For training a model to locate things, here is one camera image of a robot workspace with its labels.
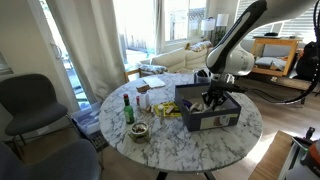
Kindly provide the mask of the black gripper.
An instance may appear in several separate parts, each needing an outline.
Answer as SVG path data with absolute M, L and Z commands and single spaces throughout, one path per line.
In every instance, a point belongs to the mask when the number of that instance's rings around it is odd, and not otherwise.
M 206 105 L 210 105 L 213 100 L 218 99 L 215 107 L 221 106 L 227 100 L 226 96 L 220 97 L 225 91 L 245 93 L 246 89 L 236 85 L 235 77 L 231 74 L 214 74 L 211 78 L 208 91 L 201 94 L 203 102 Z

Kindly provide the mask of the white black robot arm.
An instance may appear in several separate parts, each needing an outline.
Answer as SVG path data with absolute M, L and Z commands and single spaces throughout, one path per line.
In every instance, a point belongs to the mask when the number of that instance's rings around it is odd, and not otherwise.
M 318 5 L 319 0 L 255 0 L 251 3 L 207 56 L 206 67 L 213 78 L 209 89 L 202 94 L 203 102 L 215 108 L 224 102 L 224 92 L 245 92 L 229 78 L 248 75 L 254 67 L 254 55 L 241 46 L 248 34 L 263 26 L 297 18 L 311 7 L 317 13 Z

